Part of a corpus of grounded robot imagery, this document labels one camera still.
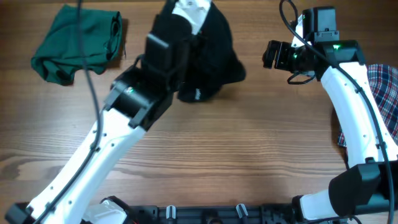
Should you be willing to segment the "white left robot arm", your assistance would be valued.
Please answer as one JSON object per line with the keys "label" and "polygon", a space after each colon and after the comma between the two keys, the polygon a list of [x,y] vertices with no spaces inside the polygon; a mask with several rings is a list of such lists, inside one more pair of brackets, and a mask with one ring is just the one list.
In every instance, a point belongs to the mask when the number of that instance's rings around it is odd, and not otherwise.
{"label": "white left robot arm", "polygon": [[96,123],[54,180],[30,202],[15,203],[9,223],[137,223],[116,197],[90,201],[125,153],[170,107],[187,72],[192,39],[211,1],[167,1],[155,17],[146,47],[111,86]]}

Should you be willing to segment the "black garment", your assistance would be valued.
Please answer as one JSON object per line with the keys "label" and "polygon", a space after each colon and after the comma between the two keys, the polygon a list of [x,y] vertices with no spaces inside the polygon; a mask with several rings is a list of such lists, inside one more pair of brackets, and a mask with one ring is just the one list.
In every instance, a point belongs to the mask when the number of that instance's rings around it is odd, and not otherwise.
{"label": "black garment", "polygon": [[225,16],[212,1],[177,1],[172,13],[192,25],[187,73],[177,98],[186,103],[210,100],[223,85],[246,78],[243,64],[233,50]]}

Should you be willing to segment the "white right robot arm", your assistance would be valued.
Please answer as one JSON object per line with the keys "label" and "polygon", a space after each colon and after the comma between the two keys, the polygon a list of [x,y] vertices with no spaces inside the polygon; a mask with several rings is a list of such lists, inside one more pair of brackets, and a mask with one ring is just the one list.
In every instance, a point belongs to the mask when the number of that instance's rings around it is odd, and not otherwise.
{"label": "white right robot arm", "polygon": [[340,122],[348,158],[347,170],[327,189],[292,200],[296,221],[319,223],[386,212],[392,223],[397,210],[397,144],[369,87],[361,47],[355,40],[340,39],[332,6],[295,11],[285,25],[293,41],[270,41],[263,64],[290,72],[291,85],[299,75],[322,84]]}

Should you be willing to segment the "green cloth bag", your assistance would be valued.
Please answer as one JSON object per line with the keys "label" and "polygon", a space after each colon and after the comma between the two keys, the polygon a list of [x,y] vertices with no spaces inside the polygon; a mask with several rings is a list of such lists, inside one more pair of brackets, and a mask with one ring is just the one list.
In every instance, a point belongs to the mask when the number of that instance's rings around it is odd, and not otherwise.
{"label": "green cloth bag", "polygon": [[119,55],[123,21],[119,11],[78,9],[64,5],[31,58],[34,71],[46,82],[68,86],[83,69],[100,75]]}

